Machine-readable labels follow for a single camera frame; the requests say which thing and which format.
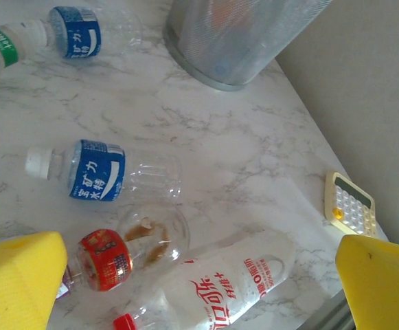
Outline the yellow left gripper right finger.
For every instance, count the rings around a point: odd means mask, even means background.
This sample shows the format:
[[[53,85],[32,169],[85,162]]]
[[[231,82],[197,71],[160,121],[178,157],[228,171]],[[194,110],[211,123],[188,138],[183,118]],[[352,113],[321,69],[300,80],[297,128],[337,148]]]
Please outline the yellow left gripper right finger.
[[[399,329],[399,245],[345,235],[335,263],[357,329]]]

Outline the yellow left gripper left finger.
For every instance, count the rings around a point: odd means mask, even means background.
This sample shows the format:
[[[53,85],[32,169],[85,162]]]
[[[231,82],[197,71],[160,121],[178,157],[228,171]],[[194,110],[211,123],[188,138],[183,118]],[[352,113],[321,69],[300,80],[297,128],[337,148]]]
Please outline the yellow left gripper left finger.
[[[59,232],[0,242],[0,329],[46,329],[67,266]]]

